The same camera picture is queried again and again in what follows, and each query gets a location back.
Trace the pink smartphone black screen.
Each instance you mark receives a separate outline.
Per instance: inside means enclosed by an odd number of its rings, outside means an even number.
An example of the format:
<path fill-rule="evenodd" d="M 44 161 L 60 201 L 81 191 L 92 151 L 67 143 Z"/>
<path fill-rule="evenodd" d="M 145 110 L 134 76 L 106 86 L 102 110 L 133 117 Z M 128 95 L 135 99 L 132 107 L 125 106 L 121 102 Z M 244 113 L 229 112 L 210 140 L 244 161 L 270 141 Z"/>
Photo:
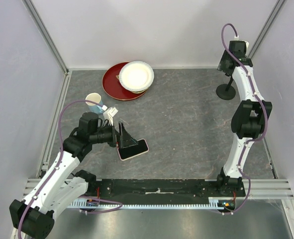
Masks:
<path fill-rule="evenodd" d="M 126 161 L 147 153 L 149 151 L 148 144 L 145 139 L 138 140 L 138 144 L 127 148 L 118 148 L 118 156 L 121 161 Z"/>

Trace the black phone stand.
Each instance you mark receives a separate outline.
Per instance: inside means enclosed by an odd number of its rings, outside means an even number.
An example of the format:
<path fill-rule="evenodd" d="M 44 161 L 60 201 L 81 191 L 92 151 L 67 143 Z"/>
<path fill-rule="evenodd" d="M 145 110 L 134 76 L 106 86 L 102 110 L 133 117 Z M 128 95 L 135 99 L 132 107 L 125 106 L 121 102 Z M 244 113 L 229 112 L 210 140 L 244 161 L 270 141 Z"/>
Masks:
<path fill-rule="evenodd" d="M 236 91 L 234 87 L 232 86 L 233 83 L 233 77 L 232 73 L 234 71 L 234 68 L 232 66 L 227 65 L 219 65 L 217 68 L 219 71 L 225 73 L 226 76 L 230 77 L 230 80 L 228 84 L 221 84 L 216 88 L 216 94 L 219 98 L 223 100 L 231 100 L 235 97 Z"/>

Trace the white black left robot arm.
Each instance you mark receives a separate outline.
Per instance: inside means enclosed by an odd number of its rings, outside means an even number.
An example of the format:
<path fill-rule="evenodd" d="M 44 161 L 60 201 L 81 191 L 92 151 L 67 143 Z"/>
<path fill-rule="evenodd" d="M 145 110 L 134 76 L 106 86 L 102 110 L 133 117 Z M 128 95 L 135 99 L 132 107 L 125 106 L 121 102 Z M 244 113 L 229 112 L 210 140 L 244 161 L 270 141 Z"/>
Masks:
<path fill-rule="evenodd" d="M 54 163 L 37 186 L 23 200 L 11 203 L 9 211 L 18 238 L 23 234 L 34 239 L 46 238 L 55 220 L 74 200 L 96 192 L 96 176 L 84 170 L 77 172 L 66 186 L 63 184 L 91 152 L 93 145 L 101 143 L 119 149 L 138 145 L 123 123 L 120 122 L 115 128 L 110 119 L 102 120 L 96 113 L 84 113 L 79 125 L 61 142 Z"/>

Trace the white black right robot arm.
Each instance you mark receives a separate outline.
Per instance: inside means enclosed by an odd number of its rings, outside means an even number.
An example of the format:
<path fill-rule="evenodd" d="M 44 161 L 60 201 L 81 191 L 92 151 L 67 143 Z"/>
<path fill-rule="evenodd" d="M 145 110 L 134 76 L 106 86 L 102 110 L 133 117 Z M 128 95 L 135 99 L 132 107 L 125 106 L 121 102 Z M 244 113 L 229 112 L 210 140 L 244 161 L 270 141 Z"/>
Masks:
<path fill-rule="evenodd" d="M 219 85 L 216 94 L 223 100 L 231 100 L 239 94 L 241 100 L 231 120 L 234 135 L 231 151 L 215 184 L 216 192 L 221 196 L 246 195 L 242 182 L 243 167 L 253 143 L 265 135 L 273 108 L 258 90 L 253 63 L 246 56 L 247 47 L 247 41 L 231 40 L 217 67 L 230 77 L 230 81 Z"/>

